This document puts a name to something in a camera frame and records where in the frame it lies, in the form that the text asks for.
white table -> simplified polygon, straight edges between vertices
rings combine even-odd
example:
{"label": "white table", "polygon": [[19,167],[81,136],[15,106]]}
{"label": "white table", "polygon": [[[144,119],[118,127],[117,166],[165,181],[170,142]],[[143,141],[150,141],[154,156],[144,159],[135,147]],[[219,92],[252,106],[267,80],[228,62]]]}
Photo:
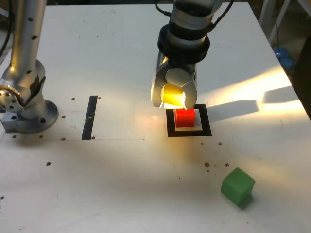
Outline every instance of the white table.
{"label": "white table", "polygon": [[[309,232],[311,124],[248,3],[209,34],[198,65],[210,137],[168,138],[151,104],[168,20],[153,5],[47,7],[38,59],[60,118],[15,139],[0,128],[1,233]],[[96,138],[82,141],[90,95]],[[220,193],[237,166],[256,180],[244,210]]]}

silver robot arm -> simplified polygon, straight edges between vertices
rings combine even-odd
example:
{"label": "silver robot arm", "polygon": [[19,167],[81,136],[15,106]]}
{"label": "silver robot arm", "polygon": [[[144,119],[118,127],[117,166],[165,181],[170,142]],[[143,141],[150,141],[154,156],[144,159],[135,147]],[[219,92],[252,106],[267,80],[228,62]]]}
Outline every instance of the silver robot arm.
{"label": "silver robot arm", "polygon": [[36,133],[56,122],[58,110],[44,100],[45,69],[36,59],[46,0],[18,0],[11,63],[0,79],[2,124],[7,132]]}
{"label": "silver robot arm", "polygon": [[213,29],[213,14],[222,0],[175,0],[170,23],[159,34],[159,55],[151,88],[154,106],[165,104],[164,87],[169,83],[183,92],[183,107],[193,108],[197,100],[196,63],[209,48],[207,33]]}

green cube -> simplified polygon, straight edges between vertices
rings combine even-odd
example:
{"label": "green cube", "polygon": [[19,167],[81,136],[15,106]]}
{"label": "green cube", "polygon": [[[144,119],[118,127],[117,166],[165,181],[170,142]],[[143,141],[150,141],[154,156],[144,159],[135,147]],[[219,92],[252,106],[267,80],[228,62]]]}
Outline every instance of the green cube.
{"label": "green cube", "polygon": [[238,167],[223,180],[221,192],[237,206],[243,208],[251,200],[255,180]]}

red cube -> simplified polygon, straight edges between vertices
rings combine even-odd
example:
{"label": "red cube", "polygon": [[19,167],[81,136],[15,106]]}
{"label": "red cube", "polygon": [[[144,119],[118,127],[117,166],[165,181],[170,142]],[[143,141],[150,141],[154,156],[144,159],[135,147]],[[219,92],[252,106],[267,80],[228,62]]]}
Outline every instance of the red cube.
{"label": "red cube", "polygon": [[191,109],[175,109],[175,126],[181,127],[194,127],[195,110]]}

black square marker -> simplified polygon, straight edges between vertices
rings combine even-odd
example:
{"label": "black square marker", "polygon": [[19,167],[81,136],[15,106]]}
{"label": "black square marker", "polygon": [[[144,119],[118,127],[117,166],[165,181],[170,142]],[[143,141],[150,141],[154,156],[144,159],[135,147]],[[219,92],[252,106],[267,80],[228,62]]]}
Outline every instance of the black square marker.
{"label": "black square marker", "polygon": [[176,131],[174,109],[166,109],[166,122],[167,122],[167,136],[168,137],[212,136],[205,104],[196,104],[194,108],[199,109],[202,130]]}

